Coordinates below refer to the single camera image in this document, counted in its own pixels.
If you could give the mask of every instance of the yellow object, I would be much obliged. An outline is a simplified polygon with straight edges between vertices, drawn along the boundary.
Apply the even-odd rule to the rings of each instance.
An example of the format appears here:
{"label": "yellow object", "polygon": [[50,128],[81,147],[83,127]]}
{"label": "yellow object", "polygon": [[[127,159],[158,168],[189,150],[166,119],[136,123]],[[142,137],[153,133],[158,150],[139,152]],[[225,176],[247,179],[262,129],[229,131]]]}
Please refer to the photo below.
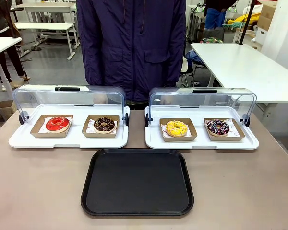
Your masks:
{"label": "yellow object", "polygon": [[172,137],[183,137],[188,132],[188,126],[181,121],[170,121],[166,126],[167,133]]}
{"label": "yellow object", "polygon": [[[258,21],[259,20],[259,16],[260,16],[260,13],[253,14],[251,16],[249,25],[252,25],[254,22]],[[245,15],[242,15],[241,17],[239,17],[239,18],[236,18],[236,20],[229,20],[227,24],[231,25],[233,23],[244,23],[244,22],[246,22],[247,18],[248,18],[248,15],[245,14]]]}

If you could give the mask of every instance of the clear plastic cover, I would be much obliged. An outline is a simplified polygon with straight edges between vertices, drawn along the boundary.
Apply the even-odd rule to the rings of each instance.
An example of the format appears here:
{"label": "clear plastic cover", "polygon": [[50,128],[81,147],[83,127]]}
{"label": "clear plastic cover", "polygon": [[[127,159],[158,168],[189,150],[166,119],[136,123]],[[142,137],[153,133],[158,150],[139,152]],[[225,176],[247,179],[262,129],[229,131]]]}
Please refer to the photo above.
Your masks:
{"label": "clear plastic cover", "polygon": [[153,119],[154,111],[162,107],[227,106],[247,122],[255,103],[256,95],[244,88],[154,88],[150,92],[149,121]]}
{"label": "clear plastic cover", "polygon": [[120,87],[23,85],[13,92],[14,100],[23,121],[29,119],[34,108],[41,104],[94,106],[107,104],[121,106],[125,118],[125,93]]}

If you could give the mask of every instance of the white serving tray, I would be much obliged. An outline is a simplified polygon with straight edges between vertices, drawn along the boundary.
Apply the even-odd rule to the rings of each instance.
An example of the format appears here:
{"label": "white serving tray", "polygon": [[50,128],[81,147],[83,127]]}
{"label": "white serving tray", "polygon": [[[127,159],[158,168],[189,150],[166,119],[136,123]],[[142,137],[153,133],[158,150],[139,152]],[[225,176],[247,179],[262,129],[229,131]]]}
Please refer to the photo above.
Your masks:
{"label": "white serving tray", "polygon": [[[130,114],[129,107],[125,113]],[[30,131],[36,121],[44,114],[72,114],[72,126],[65,138],[35,138]],[[88,115],[119,115],[120,126],[115,138],[86,138],[82,128]],[[121,148],[127,144],[129,127],[122,121],[121,105],[95,105],[94,107],[74,106],[73,104],[41,104],[30,113],[30,119],[18,129],[9,139],[9,145],[14,148]]]}
{"label": "white serving tray", "polygon": [[[242,124],[237,111],[228,106],[199,106],[198,108],[180,108],[179,106],[153,106],[151,117],[153,121],[145,127],[146,144],[153,149],[227,149],[253,150],[259,142],[255,135]],[[161,118],[188,117],[192,120],[197,137],[194,141],[165,142],[160,131]],[[245,134],[241,141],[211,141],[204,127],[204,118],[234,118]]]}

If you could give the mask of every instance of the drawstring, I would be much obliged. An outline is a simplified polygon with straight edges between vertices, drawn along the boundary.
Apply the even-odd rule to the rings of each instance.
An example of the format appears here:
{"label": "drawstring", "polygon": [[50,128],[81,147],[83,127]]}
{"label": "drawstring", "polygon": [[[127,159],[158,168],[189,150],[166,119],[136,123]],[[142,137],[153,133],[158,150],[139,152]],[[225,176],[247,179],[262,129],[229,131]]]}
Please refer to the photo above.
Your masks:
{"label": "drawstring", "polygon": [[123,8],[124,8],[124,16],[123,16],[123,24],[125,23],[125,14],[126,14],[126,11],[125,11],[125,0],[123,0]]}
{"label": "drawstring", "polygon": [[142,33],[143,33],[143,29],[144,29],[144,18],[145,18],[145,3],[146,3],[146,0],[144,0],[144,9],[143,9],[143,21],[142,21],[142,28],[141,28],[140,34],[142,34]]}

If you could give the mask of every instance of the person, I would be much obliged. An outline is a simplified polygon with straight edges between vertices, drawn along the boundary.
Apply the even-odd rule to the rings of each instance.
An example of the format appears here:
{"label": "person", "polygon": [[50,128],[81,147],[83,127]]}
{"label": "person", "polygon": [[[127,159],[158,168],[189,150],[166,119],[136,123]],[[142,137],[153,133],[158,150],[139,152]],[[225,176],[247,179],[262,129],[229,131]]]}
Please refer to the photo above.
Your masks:
{"label": "person", "polygon": [[[12,37],[12,32],[8,24],[8,19],[10,19],[10,13],[9,11],[7,12],[8,9],[11,8],[11,0],[0,0],[0,37]],[[23,66],[21,65],[20,59],[18,57],[18,53],[16,50],[15,46],[11,46],[6,49],[6,52],[8,53],[10,60],[12,64],[14,65],[16,72],[18,76],[24,80],[30,80],[30,77],[26,76],[25,71],[23,70]],[[2,69],[4,71],[4,74],[6,78],[8,79],[10,85],[12,88],[18,88],[20,85],[15,84],[11,80],[11,75],[8,71],[7,65],[6,65],[6,59],[5,59],[5,54],[4,51],[0,53],[0,64],[2,66]]]}
{"label": "person", "polygon": [[206,16],[205,29],[216,29],[222,27],[226,9],[237,0],[206,0],[204,15]]}
{"label": "person", "polygon": [[147,105],[152,88],[175,87],[185,10],[185,0],[77,0],[87,82],[122,87],[137,108]]}

